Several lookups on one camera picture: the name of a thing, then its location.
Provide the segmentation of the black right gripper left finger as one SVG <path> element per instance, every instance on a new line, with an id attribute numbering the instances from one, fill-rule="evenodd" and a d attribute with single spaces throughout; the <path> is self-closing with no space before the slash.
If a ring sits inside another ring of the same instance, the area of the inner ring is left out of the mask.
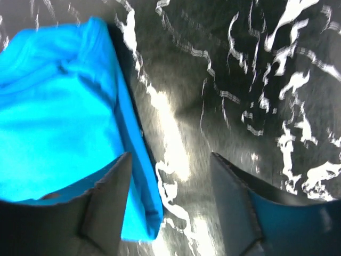
<path id="1" fill-rule="evenodd" d="M 1 255 L 116 255 L 132 155 L 38 200 L 1 201 Z"/>

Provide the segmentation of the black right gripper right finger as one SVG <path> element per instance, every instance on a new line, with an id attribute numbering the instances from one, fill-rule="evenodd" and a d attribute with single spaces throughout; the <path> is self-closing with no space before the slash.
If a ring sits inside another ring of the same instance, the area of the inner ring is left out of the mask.
<path id="1" fill-rule="evenodd" d="M 218 153 L 209 167 L 227 255 L 340 255 L 340 200 L 283 191 Z"/>

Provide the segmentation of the blue t shirt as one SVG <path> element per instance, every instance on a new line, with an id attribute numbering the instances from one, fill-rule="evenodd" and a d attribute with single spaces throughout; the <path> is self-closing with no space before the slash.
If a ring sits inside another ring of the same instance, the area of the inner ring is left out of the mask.
<path id="1" fill-rule="evenodd" d="M 19 32 L 1 53 L 1 199 L 38 199 L 132 154 L 121 237 L 156 239 L 155 173 L 107 24 Z"/>

